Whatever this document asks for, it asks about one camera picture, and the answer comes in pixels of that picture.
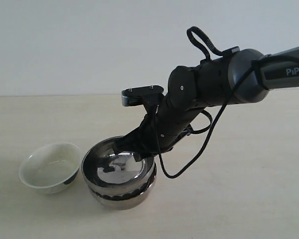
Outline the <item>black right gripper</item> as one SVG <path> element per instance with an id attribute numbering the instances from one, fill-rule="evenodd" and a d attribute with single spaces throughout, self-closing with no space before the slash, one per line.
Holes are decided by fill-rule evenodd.
<path id="1" fill-rule="evenodd" d="M 187 135 L 189 120 L 178 117 L 160 119 L 158 114 L 146 115 L 140 126 L 114 142 L 114 153 L 136 153 L 138 159 L 165 153 Z"/>

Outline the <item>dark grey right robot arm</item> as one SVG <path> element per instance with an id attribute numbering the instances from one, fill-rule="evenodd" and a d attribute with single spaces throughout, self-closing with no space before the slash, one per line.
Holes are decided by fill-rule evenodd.
<path id="1" fill-rule="evenodd" d="M 123 106 L 143 105 L 147 113 L 136 129 L 114 142 L 113 150 L 140 158 L 168 152 L 205 108 L 257 103 L 270 90 L 294 87 L 299 87 L 299 47 L 269 55 L 244 49 L 195 67 L 178 66 L 167 89 L 153 85 L 122 91 Z"/>

